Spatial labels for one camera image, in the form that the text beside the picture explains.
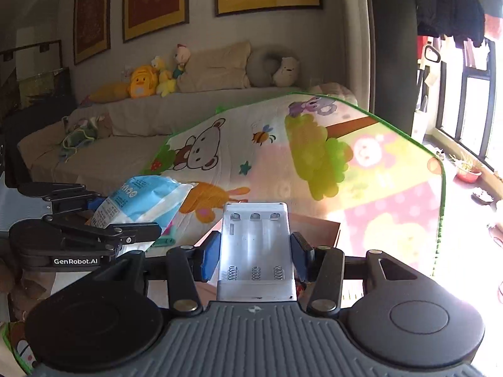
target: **potted plant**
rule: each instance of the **potted plant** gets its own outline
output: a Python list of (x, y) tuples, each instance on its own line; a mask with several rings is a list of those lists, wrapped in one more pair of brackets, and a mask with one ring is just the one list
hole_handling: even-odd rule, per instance
[(482, 175), (480, 163), (466, 154), (461, 159), (451, 155), (451, 160), (456, 166), (456, 177), (465, 183), (473, 184)]

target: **floor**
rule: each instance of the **floor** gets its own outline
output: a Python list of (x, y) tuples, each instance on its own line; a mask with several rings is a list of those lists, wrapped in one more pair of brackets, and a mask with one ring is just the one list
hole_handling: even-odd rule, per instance
[(434, 279), (458, 298), (472, 304), (485, 322), (485, 336), (473, 365), (486, 377), (503, 375), (503, 304), (498, 287), (503, 282), (503, 248), (489, 235), (495, 203), (482, 206), (471, 199), (474, 187), (455, 178), (456, 169), (444, 162), (446, 204), (440, 256)]

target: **yellow duck plush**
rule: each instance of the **yellow duck plush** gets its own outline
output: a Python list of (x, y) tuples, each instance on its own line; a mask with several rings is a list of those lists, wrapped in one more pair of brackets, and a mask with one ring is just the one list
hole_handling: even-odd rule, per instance
[(159, 72), (159, 84), (155, 94), (165, 97), (169, 93), (177, 91), (177, 80), (173, 79), (173, 72), (166, 69), (166, 64), (160, 56), (152, 60), (152, 66)]

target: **wall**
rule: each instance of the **wall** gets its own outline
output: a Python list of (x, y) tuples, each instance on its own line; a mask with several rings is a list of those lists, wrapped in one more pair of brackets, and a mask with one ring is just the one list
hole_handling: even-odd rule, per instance
[(281, 44), (302, 64), (300, 84), (345, 84), (345, 40), (341, 0), (324, 0), (323, 10), (276, 10), (214, 16), (214, 0), (190, 0), (190, 24), (179, 25), (122, 43), (122, 0), (111, 0), (111, 50), (74, 66), (74, 0), (59, 0), (58, 37), (69, 66), (77, 100), (107, 82), (120, 80), (124, 66), (149, 63), (155, 55), (171, 57), (178, 43), (193, 52), (250, 40), (252, 46)]
[[(23, 27), (17, 30), (16, 46), (37, 44), (38, 42), (53, 41), (57, 38), (55, 22), (43, 22), (38, 25)], [(52, 44), (49, 51), (41, 53), (39, 47), (17, 51), (16, 74), (18, 80), (29, 78), (43, 72), (59, 68), (59, 49)]]
[[(0, 45), (0, 51), (7, 50), (16, 46), (16, 32), (9, 30), (9, 32), (4, 31), (3, 41)], [(9, 75), (16, 67), (16, 61), (14, 59), (4, 62), (3, 58), (0, 56), (0, 86), (4, 84)]]

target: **cartoon blanket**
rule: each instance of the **cartoon blanket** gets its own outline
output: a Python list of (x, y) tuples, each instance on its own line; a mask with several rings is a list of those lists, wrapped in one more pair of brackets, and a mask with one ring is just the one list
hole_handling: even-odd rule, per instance
[(381, 249), (431, 272), (444, 197), (441, 163), (354, 105), (289, 94), (215, 115), (171, 137), (145, 174), (195, 182), (175, 217), (177, 244), (197, 242), (226, 202), (286, 202), (341, 222), (348, 255)]

